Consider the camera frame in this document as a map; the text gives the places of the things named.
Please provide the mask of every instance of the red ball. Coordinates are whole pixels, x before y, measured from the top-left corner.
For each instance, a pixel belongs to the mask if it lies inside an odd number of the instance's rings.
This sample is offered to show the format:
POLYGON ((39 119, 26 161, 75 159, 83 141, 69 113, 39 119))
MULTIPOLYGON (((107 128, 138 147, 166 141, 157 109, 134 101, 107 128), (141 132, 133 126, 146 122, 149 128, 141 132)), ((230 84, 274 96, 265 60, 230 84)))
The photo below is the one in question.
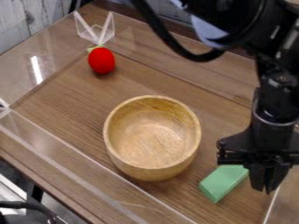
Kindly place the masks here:
POLYGON ((97 74, 107 74, 115 67, 113 53, 105 47, 93 49, 87 55, 87 64, 97 74))

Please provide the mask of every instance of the white plastic object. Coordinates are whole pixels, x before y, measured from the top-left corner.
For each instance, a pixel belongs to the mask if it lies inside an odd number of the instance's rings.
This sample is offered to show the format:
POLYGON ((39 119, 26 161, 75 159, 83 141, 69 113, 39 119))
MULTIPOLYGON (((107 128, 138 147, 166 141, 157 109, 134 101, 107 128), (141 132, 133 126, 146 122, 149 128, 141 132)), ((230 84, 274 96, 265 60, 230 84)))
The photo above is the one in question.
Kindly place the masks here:
POLYGON ((95 24, 89 27, 77 11, 73 12, 73 17, 77 33, 82 39, 87 40, 97 46, 102 46, 105 42, 107 42, 114 37, 115 33, 111 12, 109 12, 106 15, 106 22, 103 23, 102 27, 95 24))

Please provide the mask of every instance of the wooden bowl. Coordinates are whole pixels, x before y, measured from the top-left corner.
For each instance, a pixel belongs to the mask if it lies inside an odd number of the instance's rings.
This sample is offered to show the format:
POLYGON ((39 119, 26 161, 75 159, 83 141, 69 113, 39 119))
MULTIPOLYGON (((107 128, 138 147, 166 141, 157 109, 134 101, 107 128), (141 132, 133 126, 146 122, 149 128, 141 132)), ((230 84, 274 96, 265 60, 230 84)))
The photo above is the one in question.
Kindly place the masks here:
POLYGON ((196 115, 178 101, 139 96, 122 102, 103 125, 107 155, 134 179, 172 178, 190 164, 201 140, 196 115))

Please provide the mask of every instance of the bowl rim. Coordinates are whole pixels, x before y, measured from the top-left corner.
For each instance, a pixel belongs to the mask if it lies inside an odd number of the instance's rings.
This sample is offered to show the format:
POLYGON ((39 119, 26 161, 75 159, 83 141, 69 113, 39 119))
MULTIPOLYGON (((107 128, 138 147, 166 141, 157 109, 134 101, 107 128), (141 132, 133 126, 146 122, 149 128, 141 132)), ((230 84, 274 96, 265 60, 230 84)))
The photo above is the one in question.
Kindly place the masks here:
POLYGON ((125 101, 122 101, 114 108, 113 110, 110 111, 110 113, 107 114, 107 117, 106 117, 106 120, 105 120, 105 123, 103 123, 103 128, 102 128, 102 136, 103 136, 103 142, 105 142, 105 145, 106 145, 106 150, 109 153, 113 154, 113 156, 117 158, 117 160, 121 161, 121 163, 129 165, 130 167, 134 167, 135 169, 142 169, 142 170, 148 170, 148 171, 153 171, 153 170, 161 170, 161 169, 168 169, 168 168, 172 168, 174 167, 176 165, 180 165, 184 161, 188 160, 188 158, 192 157, 193 153, 197 151, 198 149, 198 146, 200 146, 200 142, 201 142, 201 124, 200 124, 200 121, 198 121, 198 118, 197 116, 194 115, 194 113, 192 112, 192 110, 189 109, 189 107, 181 103, 180 101, 174 100, 173 98, 169 98, 166 96, 161 96, 161 95, 141 95, 141 96, 137 96, 137 97, 133 97, 125 101), (135 101, 139 101, 142 99, 160 99, 160 100, 166 100, 169 102, 173 102, 176 103, 177 105, 180 105, 185 112, 189 114, 190 116, 190 119, 194 123, 194 141, 193 141, 193 144, 190 146, 190 148, 188 149, 188 152, 186 154, 182 155, 182 157, 180 157, 180 159, 174 160, 170 164, 165 165, 165 166, 161 166, 161 167, 156 167, 156 168, 149 168, 149 167, 145 167, 145 166, 135 166, 135 165, 131 165, 130 163, 127 163, 119 156, 118 156, 118 153, 117 151, 114 150, 110 142, 109 142, 109 138, 107 138, 107 125, 109 125, 109 122, 110 122, 110 119, 111 117, 114 116, 115 112, 129 103, 131 102, 135 102, 135 101))

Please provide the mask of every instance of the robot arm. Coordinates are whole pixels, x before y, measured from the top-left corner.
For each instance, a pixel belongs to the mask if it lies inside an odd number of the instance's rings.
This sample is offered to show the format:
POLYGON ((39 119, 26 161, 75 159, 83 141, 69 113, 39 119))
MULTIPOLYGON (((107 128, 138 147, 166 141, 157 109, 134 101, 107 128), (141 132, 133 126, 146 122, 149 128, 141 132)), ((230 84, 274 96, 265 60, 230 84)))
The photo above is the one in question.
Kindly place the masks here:
POLYGON ((190 13, 201 41, 193 55, 173 39, 145 0, 130 0, 164 43, 186 59, 214 60, 232 47, 256 58, 260 87, 245 131, 217 142, 218 164, 244 165, 252 187, 270 193, 299 164, 299 10, 284 0, 170 0, 190 13))

